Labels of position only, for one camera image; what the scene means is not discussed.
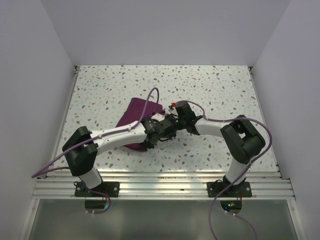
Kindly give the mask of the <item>purple cloth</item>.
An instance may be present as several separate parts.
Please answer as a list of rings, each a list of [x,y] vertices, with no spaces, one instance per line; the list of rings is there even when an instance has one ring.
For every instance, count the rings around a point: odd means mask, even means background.
[[[145,103],[146,103],[145,99],[133,97],[130,100],[130,103],[129,103],[126,111],[124,112],[124,114],[122,115],[120,120],[118,121],[116,127],[126,126],[134,121],[138,121],[141,117],[142,112],[143,112]],[[164,115],[165,110],[163,109],[163,106],[161,104],[158,104],[158,103],[155,103],[152,101],[148,101],[147,106],[146,106],[146,110],[145,110],[143,116],[150,117],[152,115],[152,113],[158,113],[158,114]],[[137,151],[137,152],[146,152],[148,150],[146,147],[144,147],[140,143],[131,143],[131,144],[124,145],[124,147],[127,149],[130,149],[130,150],[133,150],[133,151]]]

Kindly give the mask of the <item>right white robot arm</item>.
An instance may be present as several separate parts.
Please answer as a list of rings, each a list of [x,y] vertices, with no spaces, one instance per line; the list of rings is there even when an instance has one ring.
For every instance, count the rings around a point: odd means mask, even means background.
[[[251,160],[266,146],[259,131],[244,115],[230,121],[197,116],[188,101],[172,103],[168,110],[167,116],[174,124],[174,132],[185,130],[192,135],[210,135],[224,139],[232,161],[223,177],[222,189],[227,196],[235,196],[241,190],[240,184],[246,178]]]

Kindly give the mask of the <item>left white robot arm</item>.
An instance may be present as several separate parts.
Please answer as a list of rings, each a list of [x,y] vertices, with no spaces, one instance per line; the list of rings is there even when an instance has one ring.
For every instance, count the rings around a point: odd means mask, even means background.
[[[90,131],[82,126],[68,139],[62,151],[71,174],[79,177],[87,192],[96,197],[104,190],[102,177],[95,168],[96,156],[129,144],[154,145],[163,136],[164,129],[160,122],[150,117],[109,130]]]

